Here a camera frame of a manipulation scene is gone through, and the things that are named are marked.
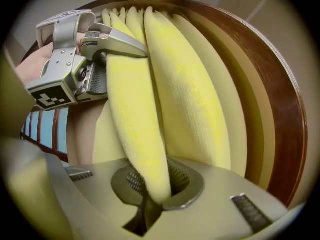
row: wooden rim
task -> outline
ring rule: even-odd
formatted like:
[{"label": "wooden rim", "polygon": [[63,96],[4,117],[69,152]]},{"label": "wooden rim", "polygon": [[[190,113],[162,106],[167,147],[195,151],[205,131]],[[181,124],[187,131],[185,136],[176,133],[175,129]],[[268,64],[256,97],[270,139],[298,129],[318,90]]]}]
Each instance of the wooden rim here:
[{"label": "wooden rim", "polygon": [[[305,107],[299,88],[276,54],[250,28],[221,10],[189,0],[97,0],[78,10],[110,3],[163,3],[191,10],[226,32],[254,64],[267,90],[275,122],[275,159],[268,192],[285,205],[292,201],[303,173],[308,143]],[[38,49],[35,43],[25,58]]]}]

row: towel fold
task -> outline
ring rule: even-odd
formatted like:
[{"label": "towel fold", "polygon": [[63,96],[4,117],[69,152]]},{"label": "towel fold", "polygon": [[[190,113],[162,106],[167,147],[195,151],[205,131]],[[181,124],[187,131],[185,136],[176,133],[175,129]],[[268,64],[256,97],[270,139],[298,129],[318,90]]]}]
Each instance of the towel fold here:
[{"label": "towel fold", "polygon": [[202,61],[181,32],[152,7],[145,11],[144,25],[168,155],[230,169],[225,117]]},{"label": "towel fold", "polygon": [[186,18],[166,17],[192,45],[207,70],[219,97],[229,134],[231,170],[245,177],[247,168],[247,130],[245,115],[232,77],[215,48]]}]

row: human hand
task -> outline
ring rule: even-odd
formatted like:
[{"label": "human hand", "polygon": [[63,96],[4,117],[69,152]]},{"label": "human hand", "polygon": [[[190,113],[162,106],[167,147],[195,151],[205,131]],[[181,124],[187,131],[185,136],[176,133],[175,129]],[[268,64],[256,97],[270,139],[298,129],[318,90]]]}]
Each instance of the human hand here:
[{"label": "human hand", "polygon": [[[81,39],[84,33],[78,33],[76,37],[77,54],[80,53]],[[16,67],[15,73],[25,85],[26,83],[39,79],[45,63],[51,58],[54,50],[53,43],[40,48],[26,58],[19,66]]]}]

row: wall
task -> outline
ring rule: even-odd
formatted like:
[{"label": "wall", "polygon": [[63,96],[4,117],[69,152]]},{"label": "wall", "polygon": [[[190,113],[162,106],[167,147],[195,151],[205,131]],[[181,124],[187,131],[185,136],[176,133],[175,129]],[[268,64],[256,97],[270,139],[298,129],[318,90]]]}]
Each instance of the wall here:
[{"label": "wall", "polygon": [[319,52],[287,0],[221,0],[218,7],[260,31],[284,57],[297,81],[306,110],[308,144],[302,178],[290,205],[295,207],[308,199],[320,171]]}]

